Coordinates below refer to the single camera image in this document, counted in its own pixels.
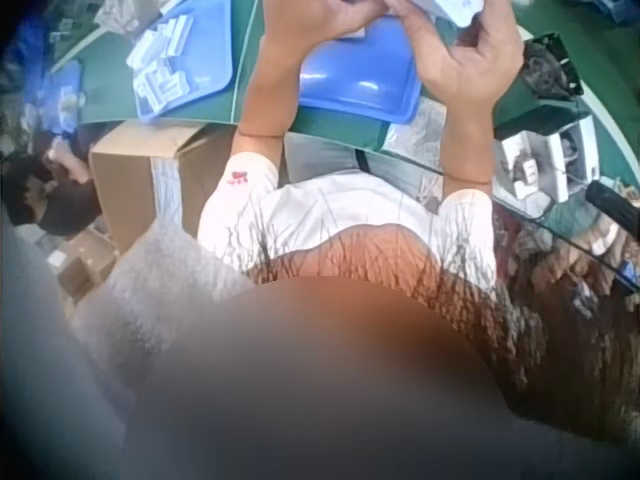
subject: white sleeve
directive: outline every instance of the white sleeve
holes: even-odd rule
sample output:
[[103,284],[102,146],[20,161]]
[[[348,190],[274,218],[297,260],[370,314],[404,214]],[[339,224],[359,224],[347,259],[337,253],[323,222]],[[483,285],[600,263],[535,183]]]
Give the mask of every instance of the white sleeve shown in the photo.
[[459,190],[440,205],[443,225],[443,267],[491,290],[496,282],[493,203],[479,190]]
[[277,187],[278,170],[266,157],[252,152],[231,157],[200,216],[198,242],[209,251],[221,253],[240,218],[256,218],[260,200]]

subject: red logo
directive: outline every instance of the red logo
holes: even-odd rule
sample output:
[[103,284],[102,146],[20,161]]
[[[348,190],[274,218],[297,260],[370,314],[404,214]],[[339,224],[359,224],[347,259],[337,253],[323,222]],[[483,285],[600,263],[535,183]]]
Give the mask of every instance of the red logo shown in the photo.
[[232,172],[231,179],[227,183],[229,185],[241,185],[248,182],[247,172]]

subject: brown cardboard box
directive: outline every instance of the brown cardboard box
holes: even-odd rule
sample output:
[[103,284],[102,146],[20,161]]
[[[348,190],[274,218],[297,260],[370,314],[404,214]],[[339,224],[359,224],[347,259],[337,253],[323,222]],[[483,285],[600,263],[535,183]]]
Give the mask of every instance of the brown cardboard box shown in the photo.
[[182,223],[195,236],[202,209],[215,190],[235,129],[200,122],[124,122],[91,151],[90,165],[109,232],[121,254],[156,217],[152,157],[178,162]]
[[80,256],[63,243],[47,258],[49,267],[58,278],[60,288],[77,303],[93,288],[93,280]]
[[96,285],[107,279],[117,260],[115,245],[91,227],[69,240],[68,247],[82,259]]

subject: white shirt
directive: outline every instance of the white shirt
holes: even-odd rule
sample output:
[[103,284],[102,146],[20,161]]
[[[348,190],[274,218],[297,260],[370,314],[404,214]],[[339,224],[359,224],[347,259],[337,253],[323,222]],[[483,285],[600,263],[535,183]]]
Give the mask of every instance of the white shirt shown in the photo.
[[491,199],[478,190],[447,197],[438,214],[395,187],[354,170],[278,189],[278,171],[256,153],[232,157],[207,201],[198,241],[245,271],[261,261],[309,250],[357,225],[400,225],[417,235],[436,261],[484,290],[495,284]]

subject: black handle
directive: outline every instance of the black handle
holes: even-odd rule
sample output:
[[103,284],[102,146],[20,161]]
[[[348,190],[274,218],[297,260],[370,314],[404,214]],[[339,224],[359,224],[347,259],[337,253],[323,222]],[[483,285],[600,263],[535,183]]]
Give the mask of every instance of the black handle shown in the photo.
[[615,190],[600,182],[591,182],[587,187],[586,199],[633,238],[640,241],[640,210]]

